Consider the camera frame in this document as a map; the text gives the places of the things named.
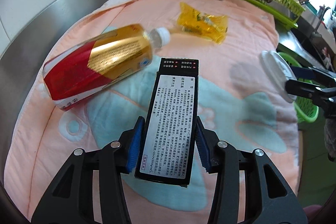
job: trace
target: stainless steel countertop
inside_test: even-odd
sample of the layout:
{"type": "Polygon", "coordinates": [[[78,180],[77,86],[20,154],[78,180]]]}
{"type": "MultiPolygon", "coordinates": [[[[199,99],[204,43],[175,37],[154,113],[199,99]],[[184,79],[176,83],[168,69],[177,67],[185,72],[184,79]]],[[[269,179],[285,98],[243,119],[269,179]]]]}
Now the stainless steel countertop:
{"type": "Polygon", "coordinates": [[[324,69],[324,67],[315,58],[303,49],[300,42],[291,31],[287,31],[278,22],[276,22],[276,30],[279,33],[278,49],[280,49],[280,51],[290,54],[303,66],[314,66],[318,69],[324,69]]]}

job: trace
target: metal screw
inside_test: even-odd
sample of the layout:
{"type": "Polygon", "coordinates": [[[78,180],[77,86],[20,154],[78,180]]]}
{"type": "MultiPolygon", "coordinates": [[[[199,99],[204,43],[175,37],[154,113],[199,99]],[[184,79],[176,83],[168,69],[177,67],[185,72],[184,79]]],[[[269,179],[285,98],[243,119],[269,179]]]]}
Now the metal screw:
{"type": "Polygon", "coordinates": [[[118,142],[118,141],[115,141],[115,142],[111,143],[112,148],[118,148],[119,146],[120,146],[120,142],[118,142]]]}
{"type": "Polygon", "coordinates": [[[220,141],[217,143],[217,145],[221,148],[226,148],[227,147],[227,143],[225,141],[220,141]]]}
{"type": "Polygon", "coordinates": [[[83,149],[77,148],[73,153],[75,156],[80,156],[83,154],[83,149]]]}
{"type": "Polygon", "coordinates": [[[257,156],[263,156],[263,155],[264,155],[264,151],[262,151],[261,149],[257,149],[254,153],[255,153],[257,156]]]}

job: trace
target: green floor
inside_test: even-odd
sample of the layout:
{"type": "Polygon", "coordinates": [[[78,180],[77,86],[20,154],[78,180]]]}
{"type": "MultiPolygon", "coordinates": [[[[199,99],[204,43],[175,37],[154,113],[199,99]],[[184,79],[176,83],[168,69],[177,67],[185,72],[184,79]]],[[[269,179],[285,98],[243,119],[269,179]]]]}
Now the green floor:
{"type": "Polygon", "coordinates": [[[303,163],[298,199],[303,207],[323,205],[336,188],[336,162],[328,160],[324,124],[322,109],[314,123],[299,124],[303,136],[303,163]]]}

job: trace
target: blue pattern on blanket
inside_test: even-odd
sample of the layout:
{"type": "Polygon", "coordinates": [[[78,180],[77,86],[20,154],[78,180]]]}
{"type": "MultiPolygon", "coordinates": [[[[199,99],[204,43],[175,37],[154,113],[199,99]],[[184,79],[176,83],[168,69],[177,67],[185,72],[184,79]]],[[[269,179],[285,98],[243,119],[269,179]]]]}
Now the blue pattern on blanket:
{"type": "MultiPolygon", "coordinates": [[[[151,65],[87,103],[87,116],[99,148],[133,128],[138,116],[146,117],[159,64],[160,57],[154,56],[151,65]]],[[[200,77],[199,115],[205,127],[216,131],[219,139],[237,149],[252,151],[259,146],[278,153],[286,151],[284,141],[275,132],[276,110],[265,93],[258,92],[241,100],[200,77]]],[[[138,180],[134,173],[123,175],[123,179],[152,203],[195,212],[208,204],[203,174],[196,149],[188,188],[138,180]]]]}

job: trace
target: yellow snack package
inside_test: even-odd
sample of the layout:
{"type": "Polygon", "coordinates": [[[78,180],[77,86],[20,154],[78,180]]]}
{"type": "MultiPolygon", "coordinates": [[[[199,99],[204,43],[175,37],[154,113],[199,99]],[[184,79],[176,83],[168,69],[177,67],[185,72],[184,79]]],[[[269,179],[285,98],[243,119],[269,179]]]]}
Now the yellow snack package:
{"type": "Polygon", "coordinates": [[[213,16],[194,9],[187,3],[181,2],[181,14],[177,24],[182,31],[215,41],[221,44],[227,32],[227,16],[213,16]]]}

